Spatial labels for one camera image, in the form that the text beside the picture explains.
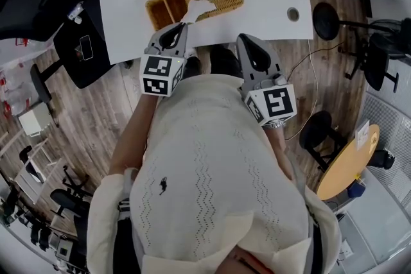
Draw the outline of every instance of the black cord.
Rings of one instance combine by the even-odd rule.
[[[50,106],[49,103],[46,103],[46,105],[47,105],[47,109],[49,110],[49,115],[51,116],[54,124],[56,125],[57,128],[60,128],[58,121],[56,122],[56,119],[54,118],[54,113],[55,113],[54,109]]]
[[[335,202],[335,201],[328,201],[326,204],[329,204],[329,203],[335,203],[335,205],[337,206],[337,211],[336,212],[338,212],[338,203]]]
[[[318,50],[313,51],[312,53],[308,54],[307,56],[305,56],[300,62],[298,62],[298,63],[292,68],[290,74],[288,75],[287,82],[288,82],[288,80],[290,80],[291,75],[293,74],[293,71],[295,70],[295,68],[296,68],[298,65],[300,65],[301,63],[303,63],[303,61],[305,61],[305,59],[307,59],[310,55],[316,53],[317,51],[331,51],[332,49],[337,48],[338,46],[341,46],[343,43],[344,43],[344,41],[341,42],[341,43],[339,43],[338,45],[335,45],[335,46],[332,47],[332,48],[321,48],[321,49],[318,49]]]

